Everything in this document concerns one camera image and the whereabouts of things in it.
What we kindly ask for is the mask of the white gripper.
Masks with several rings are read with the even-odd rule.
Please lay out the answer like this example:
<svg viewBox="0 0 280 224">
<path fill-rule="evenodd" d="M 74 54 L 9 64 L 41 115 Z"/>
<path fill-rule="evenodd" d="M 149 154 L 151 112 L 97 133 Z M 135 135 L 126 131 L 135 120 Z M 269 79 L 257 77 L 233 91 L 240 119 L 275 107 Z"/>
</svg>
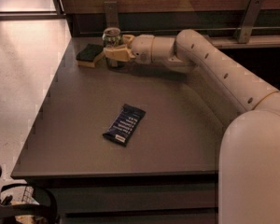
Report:
<svg viewBox="0 0 280 224">
<path fill-rule="evenodd" d="M 115 61 L 128 62 L 134 59 L 136 63 L 151 64 L 154 38 L 154 35 L 123 35 L 123 45 L 105 47 L 104 54 L 106 58 Z"/>
</svg>

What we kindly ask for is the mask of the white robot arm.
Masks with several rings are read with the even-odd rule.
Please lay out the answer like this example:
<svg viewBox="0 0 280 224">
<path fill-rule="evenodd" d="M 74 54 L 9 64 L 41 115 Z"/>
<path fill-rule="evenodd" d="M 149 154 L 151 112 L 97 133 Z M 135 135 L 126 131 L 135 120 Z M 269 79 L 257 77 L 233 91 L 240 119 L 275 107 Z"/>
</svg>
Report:
<svg viewBox="0 0 280 224">
<path fill-rule="evenodd" d="M 105 56 L 142 64 L 192 63 L 222 95 L 228 121 L 218 160 L 218 223 L 280 224 L 280 90 L 194 30 L 176 37 L 125 35 Z"/>
</svg>

